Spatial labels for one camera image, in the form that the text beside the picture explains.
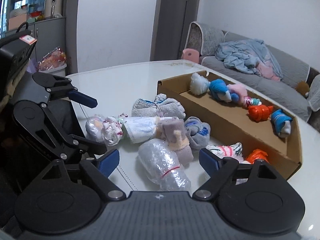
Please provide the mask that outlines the white pink striped sock bundle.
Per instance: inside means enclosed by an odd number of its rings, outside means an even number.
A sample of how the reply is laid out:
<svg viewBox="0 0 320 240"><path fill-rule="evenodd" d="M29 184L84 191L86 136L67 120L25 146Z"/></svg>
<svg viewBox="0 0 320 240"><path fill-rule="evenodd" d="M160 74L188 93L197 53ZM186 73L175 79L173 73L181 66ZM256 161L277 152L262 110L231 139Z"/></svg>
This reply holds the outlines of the white pink striped sock bundle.
<svg viewBox="0 0 320 240"><path fill-rule="evenodd" d="M232 145L207 145L206 149L218 156L219 158L231 157L236 159L239 163L245 163L242 155L242 143L237 142Z"/></svg>

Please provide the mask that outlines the grey sock with blue flower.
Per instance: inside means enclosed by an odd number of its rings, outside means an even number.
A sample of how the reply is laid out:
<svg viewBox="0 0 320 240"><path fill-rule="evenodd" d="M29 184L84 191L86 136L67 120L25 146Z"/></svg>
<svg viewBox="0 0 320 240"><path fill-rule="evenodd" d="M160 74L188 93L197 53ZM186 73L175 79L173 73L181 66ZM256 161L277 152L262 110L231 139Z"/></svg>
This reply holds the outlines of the grey sock with blue flower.
<svg viewBox="0 0 320 240"><path fill-rule="evenodd" d="M208 123L202 122L195 116L189 117L184 122L185 135L189 140L190 147L193 150L206 148L210 140L211 127Z"/></svg>

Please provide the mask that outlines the white floral plastic bundle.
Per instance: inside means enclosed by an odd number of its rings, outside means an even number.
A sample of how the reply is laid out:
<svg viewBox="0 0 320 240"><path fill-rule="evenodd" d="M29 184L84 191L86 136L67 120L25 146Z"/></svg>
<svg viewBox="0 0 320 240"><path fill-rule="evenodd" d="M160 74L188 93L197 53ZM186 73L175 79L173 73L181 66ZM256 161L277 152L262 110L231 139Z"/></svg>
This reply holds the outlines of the white floral plastic bundle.
<svg viewBox="0 0 320 240"><path fill-rule="evenodd" d="M104 143L106 146L115 146L124 137L123 120L120 117L95 115L85 124L89 139Z"/></svg>

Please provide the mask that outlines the white blue striped sock bundle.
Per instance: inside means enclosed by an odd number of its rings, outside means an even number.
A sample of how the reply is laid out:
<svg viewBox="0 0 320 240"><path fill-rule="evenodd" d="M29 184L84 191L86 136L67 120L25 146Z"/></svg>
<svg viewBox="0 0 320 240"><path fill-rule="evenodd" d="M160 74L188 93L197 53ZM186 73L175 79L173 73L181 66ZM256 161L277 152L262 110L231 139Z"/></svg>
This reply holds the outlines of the white blue striped sock bundle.
<svg viewBox="0 0 320 240"><path fill-rule="evenodd" d="M122 119L127 136L133 144L163 137L162 125L166 121L177 120L176 117L127 117Z"/></svg>

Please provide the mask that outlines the clear plastic bag bundle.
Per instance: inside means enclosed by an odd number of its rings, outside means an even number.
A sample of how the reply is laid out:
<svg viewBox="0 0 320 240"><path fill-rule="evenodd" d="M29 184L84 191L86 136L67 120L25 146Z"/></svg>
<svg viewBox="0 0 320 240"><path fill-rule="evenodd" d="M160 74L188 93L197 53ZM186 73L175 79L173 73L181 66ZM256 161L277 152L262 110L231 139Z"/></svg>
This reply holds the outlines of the clear plastic bag bundle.
<svg viewBox="0 0 320 240"><path fill-rule="evenodd" d="M191 181L180 164L176 152L161 139L151 139L139 146L138 159L150 181L161 191L189 191Z"/></svg>

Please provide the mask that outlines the mauve sock bundle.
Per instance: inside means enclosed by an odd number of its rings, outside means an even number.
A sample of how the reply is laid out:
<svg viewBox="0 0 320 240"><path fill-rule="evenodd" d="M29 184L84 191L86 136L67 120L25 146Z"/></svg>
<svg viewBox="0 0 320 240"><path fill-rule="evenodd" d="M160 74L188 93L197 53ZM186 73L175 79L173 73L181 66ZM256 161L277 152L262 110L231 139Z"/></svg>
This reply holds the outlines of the mauve sock bundle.
<svg viewBox="0 0 320 240"><path fill-rule="evenodd" d="M180 164L185 166L192 162L194 156L192 154L189 139L185 133L183 120L164 120L162 129L169 148L177 154Z"/></svg>

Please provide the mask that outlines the orange plastic bag bundle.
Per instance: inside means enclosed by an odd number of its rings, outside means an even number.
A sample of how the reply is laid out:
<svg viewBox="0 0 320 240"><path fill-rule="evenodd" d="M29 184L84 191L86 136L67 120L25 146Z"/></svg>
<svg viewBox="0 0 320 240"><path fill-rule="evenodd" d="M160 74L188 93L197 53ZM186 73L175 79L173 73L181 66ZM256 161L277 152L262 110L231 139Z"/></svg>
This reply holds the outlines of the orange plastic bag bundle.
<svg viewBox="0 0 320 240"><path fill-rule="evenodd" d="M249 106L248 116L255 122L267 121L273 112L273 106Z"/></svg>

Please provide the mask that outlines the grey knitted sock bundle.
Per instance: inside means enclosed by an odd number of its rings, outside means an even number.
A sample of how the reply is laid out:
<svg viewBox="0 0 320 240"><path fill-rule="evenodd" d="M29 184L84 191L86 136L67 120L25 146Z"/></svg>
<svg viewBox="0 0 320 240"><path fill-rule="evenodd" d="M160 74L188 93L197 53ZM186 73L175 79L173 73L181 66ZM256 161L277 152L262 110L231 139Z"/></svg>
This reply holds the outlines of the grey knitted sock bundle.
<svg viewBox="0 0 320 240"><path fill-rule="evenodd" d="M179 101L168 98L166 94L158 94L154 101L137 99L132 106L133 117L177 117L185 118L185 109Z"/></svg>

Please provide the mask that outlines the teal pink sock bundle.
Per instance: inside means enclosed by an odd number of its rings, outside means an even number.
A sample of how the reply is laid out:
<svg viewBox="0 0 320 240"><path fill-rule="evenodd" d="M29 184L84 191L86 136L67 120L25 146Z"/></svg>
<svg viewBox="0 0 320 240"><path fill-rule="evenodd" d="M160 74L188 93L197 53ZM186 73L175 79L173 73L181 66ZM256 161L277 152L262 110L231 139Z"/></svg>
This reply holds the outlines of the teal pink sock bundle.
<svg viewBox="0 0 320 240"><path fill-rule="evenodd" d="M262 102L260 99L252 98L250 96L244 96L243 107L248 109L250 106L260 106Z"/></svg>

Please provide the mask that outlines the white mesh bundle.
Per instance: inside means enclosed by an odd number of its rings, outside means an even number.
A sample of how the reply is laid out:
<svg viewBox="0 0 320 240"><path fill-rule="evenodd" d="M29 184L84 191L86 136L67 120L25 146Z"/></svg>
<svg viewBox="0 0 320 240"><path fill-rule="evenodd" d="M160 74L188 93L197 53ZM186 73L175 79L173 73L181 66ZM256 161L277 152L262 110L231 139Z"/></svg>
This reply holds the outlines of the white mesh bundle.
<svg viewBox="0 0 320 240"><path fill-rule="evenodd" d="M190 92L196 96L207 93L210 81L198 73L191 75Z"/></svg>

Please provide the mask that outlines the pink fluffy sock bundle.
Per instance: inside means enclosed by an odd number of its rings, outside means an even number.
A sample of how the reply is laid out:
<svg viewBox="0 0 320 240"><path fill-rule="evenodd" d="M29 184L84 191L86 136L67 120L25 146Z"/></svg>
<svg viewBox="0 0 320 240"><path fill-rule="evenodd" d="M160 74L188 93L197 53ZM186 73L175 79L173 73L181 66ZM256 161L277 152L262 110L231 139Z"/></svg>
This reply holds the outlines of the pink fluffy sock bundle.
<svg viewBox="0 0 320 240"><path fill-rule="evenodd" d="M228 84L227 87L232 96L232 99L235 99L235 96L233 96L233 94L236 94L238 96L237 103L243 105L245 97L248 96L246 87L242 83Z"/></svg>

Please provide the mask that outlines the pink cushion on sofa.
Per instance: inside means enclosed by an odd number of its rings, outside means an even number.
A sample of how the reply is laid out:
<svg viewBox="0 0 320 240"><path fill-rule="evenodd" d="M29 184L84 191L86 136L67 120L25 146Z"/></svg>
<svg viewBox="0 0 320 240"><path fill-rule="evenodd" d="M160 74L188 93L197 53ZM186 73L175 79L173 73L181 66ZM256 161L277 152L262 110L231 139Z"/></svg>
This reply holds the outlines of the pink cushion on sofa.
<svg viewBox="0 0 320 240"><path fill-rule="evenodd" d="M280 81L280 78L274 74L272 67L268 67L263 62L259 62L256 66L257 71L259 72L260 76L273 81Z"/></svg>

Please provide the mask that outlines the grey sofa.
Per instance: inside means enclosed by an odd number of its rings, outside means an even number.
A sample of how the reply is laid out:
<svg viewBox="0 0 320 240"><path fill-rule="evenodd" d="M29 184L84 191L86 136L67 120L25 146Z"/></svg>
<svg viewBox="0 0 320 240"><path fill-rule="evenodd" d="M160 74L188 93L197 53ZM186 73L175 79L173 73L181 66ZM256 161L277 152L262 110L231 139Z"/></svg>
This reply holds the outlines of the grey sofa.
<svg viewBox="0 0 320 240"><path fill-rule="evenodd" d="M268 96L319 130L319 70L263 40L191 22L186 48L200 64Z"/></svg>

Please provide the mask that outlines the pink plastic stool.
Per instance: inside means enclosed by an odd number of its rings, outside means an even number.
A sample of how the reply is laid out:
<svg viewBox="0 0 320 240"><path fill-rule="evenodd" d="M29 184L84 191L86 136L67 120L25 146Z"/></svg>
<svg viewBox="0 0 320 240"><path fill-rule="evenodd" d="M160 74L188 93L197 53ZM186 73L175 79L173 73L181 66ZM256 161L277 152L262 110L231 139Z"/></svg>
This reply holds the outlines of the pink plastic stool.
<svg viewBox="0 0 320 240"><path fill-rule="evenodd" d="M182 51L181 59L199 63L200 54L197 50L191 48L185 48Z"/></svg>

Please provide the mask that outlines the brown plush toy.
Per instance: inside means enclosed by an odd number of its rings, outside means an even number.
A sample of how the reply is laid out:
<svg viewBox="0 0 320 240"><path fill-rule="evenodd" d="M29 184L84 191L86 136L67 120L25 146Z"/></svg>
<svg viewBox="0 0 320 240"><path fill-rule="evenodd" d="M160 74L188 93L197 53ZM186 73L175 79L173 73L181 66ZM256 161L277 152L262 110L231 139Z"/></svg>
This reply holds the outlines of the brown plush toy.
<svg viewBox="0 0 320 240"><path fill-rule="evenodd" d="M296 91L301 94L304 98L308 98L310 87L305 81L300 81L296 86Z"/></svg>

